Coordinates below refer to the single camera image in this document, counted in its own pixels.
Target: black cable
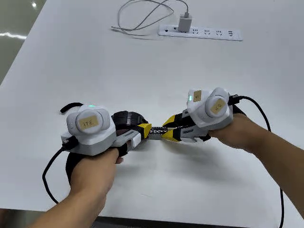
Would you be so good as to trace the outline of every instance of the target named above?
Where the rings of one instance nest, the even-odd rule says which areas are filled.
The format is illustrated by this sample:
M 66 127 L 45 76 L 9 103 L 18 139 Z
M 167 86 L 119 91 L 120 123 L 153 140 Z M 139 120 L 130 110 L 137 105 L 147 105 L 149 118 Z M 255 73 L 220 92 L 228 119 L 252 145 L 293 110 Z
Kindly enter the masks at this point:
M 50 196 L 50 198 L 56 203 L 58 204 L 58 201 L 55 199 L 55 197 L 53 196 L 53 194 L 51 193 L 51 191 L 49 190 L 49 187 L 48 187 L 48 182 L 47 182 L 47 179 L 46 179 L 46 174 L 49 170 L 49 168 L 51 167 L 51 165 L 53 164 L 54 160 L 59 156 L 59 154 L 61 154 L 65 149 L 63 147 L 60 148 L 59 151 L 57 151 L 54 156 L 51 158 L 51 160 L 49 160 L 46 168 L 44 169 L 43 173 L 42 173 L 42 180 L 43 180 L 43 184 L 44 184 L 44 187 L 46 188 L 46 191 L 48 193 L 48 195 Z
M 271 132 L 269 121 L 268 121 L 268 119 L 267 119 L 267 117 L 266 117 L 263 109 L 261 108 L 261 106 L 254 99 L 252 99 L 251 97 L 248 97 L 248 96 L 239 96 L 237 98 L 238 101 L 240 101 L 242 99 L 249 100 L 249 101 L 251 101 L 252 103 L 254 103 L 256 105 L 256 107 L 259 109 L 259 111 L 261 112 L 261 114 L 262 114 L 262 116 L 263 116 L 263 118 L 264 118 L 264 120 L 266 122 L 268 131 Z M 281 197 L 281 212 L 282 212 L 282 214 L 281 214 L 281 222 L 280 222 L 279 228 L 282 228 L 283 227 L 283 223 L 284 223 L 284 213 L 285 212 L 284 212 L 283 190 L 281 188 L 280 188 L 280 197 Z
M 63 151 L 69 151 L 69 150 L 75 148 L 76 146 L 78 146 L 78 139 L 75 136 L 71 136 L 71 137 L 67 138 L 66 140 L 64 140 L 62 142 L 62 147 L 60 148 L 59 151 L 57 151 L 54 154 L 54 156 L 51 158 L 51 160 L 49 160 L 46 168 L 44 169 L 44 171 L 42 173 L 42 180 L 43 180 L 44 187 L 45 187 L 49 197 L 56 204 L 58 204 L 58 201 L 55 199 L 55 197 L 53 196 L 53 194 L 51 193 L 51 191 L 49 190 L 49 187 L 48 187 L 48 182 L 46 179 L 47 172 L 48 172 L 49 168 L 51 167 L 51 165 L 53 164 L 53 162 L 55 161 L 55 159 L 59 156 L 59 154 L 61 154 Z

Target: charging cable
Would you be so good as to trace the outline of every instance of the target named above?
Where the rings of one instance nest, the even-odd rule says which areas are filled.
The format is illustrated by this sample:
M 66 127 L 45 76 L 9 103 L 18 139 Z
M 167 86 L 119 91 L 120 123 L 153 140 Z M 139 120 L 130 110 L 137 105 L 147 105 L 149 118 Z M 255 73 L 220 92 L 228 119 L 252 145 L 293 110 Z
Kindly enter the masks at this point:
M 124 28 L 124 27 L 122 27 L 121 26 L 121 19 L 120 19 L 120 17 L 121 17 L 121 13 L 122 13 L 122 11 L 123 11 L 123 9 L 125 8 L 125 7 L 127 7 L 128 5 L 130 5 L 130 4 L 133 4 L 133 3 L 138 3 L 138 2 L 141 2 L 141 1 L 145 1 L 145 2 L 153 2 L 153 3 L 156 3 L 157 4 L 157 6 L 137 25 L 137 26 L 135 26 L 134 28 Z M 170 7 L 170 6 L 168 6 L 168 5 L 166 5 L 165 4 L 165 2 L 167 2 L 167 1 L 169 1 L 169 0 L 164 0 L 164 1 L 162 1 L 162 2 L 158 2 L 158 1 L 154 1 L 154 0 L 129 0 L 129 1 L 127 1 L 124 5 L 122 5 L 121 6 L 121 8 L 118 10 L 118 13 L 117 13 L 117 27 L 114 27 L 114 26 L 112 26 L 111 28 L 112 29 L 116 29 L 116 30 L 120 30 L 120 31 L 122 31 L 122 32 L 124 32 L 124 33 L 126 33 L 126 34 L 128 34 L 128 35 L 135 35 L 135 36 L 144 36 L 144 35 L 137 35 L 137 34 L 130 34 L 130 33 L 128 33 L 128 32 L 133 32 L 133 31 L 138 31 L 138 30 L 141 30 L 141 29 L 144 29 L 144 28 L 147 28 L 147 27 L 149 27 L 149 26 L 151 26 L 151 25 L 154 25 L 155 23 L 157 23 L 157 22 L 159 22 L 159 21 L 161 21 L 161 20 L 163 20 L 163 19 L 165 19 L 165 18 L 167 18 L 167 17 L 169 17 L 169 16 L 171 16 L 173 13 L 174 13 L 174 10 Z M 182 3 L 184 3 L 185 5 L 186 5 L 186 7 L 187 7 L 187 10 L 186 10 L 186 12 L 184 13 L 184 18 L 189 18 L 189 7 L 188 7 L 188 4 L 185 2 L 185 1 L 183 1 L 183 0 L 176 0 L 176 1 L 180 1 L 180 2 L 182 2 Z M 162 17 L 162 18 L 160 18 L 160 19 L 158 19 L 158 20 L 156 20 L 155 22 L 152 22 L 152 23 L 150 23 L 150 24 L 148 24 L 148 25 L 144 25 L 144 26 L 142 26 L 142 24 L 150 17 L 150 15 L 154 12 L 154 11 L 156 11 L 160 6 L 164 6 L 164 7 L 166 7 L 168 10 L 170 10 L 171 12 L 169 13 L 169 14 L 167 14 L 166 16 L 164 16 L 164 17 Z

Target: white power strip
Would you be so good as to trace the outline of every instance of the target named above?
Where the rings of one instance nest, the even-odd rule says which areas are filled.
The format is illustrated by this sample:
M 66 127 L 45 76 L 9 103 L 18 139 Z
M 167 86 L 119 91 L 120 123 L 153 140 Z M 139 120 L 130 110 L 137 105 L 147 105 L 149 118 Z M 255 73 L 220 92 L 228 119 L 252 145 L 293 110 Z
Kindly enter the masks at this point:
M 160 25 L 158 35 L 169 37 L 189 37 L 203 39 L 225 39 L 242 41 L 241 32 L 239 30 L 194 27 L 190 28 L 189 32 L 179 32 L 178 26 L 175 25 Z

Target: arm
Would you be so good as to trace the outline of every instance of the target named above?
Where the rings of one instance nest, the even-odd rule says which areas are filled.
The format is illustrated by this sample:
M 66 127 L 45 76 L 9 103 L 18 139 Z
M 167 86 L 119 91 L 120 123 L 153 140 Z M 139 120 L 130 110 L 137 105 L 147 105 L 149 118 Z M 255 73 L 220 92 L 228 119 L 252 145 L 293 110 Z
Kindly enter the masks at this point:
M 232 124 L 210 131 L 212 137 L 233 148 L 253 153 L 293 202 L 304 218 L 304 151 L 235 114 Z
M 74 168 L 66 199 L 43 214 L 30 228 L 89 228 L 104 208 L 114 176 L 121 163 L 118 150 L 85 158 Z

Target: hand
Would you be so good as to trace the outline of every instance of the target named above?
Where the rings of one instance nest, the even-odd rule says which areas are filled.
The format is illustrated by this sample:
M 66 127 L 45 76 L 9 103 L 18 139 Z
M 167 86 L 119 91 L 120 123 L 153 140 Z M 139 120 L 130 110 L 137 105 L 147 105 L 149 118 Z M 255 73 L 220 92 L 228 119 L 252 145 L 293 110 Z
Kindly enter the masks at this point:
M 118 150 L 110 149 L 104 153 L 83 158 L 74 168 L 71 176 L 70 195 L 84 193 L 92 195 L 105 204 L 105 198 L 112 187 L 116 165 L 123 162 L 123 158 L 118 158 Z
M 234 114 L 233 122 L 219 130 L 209 131 L 211 137 L 222 143 L 247 152 L 253 152 L 260 146 L 268 131 L 252 122 L 243 114 Z

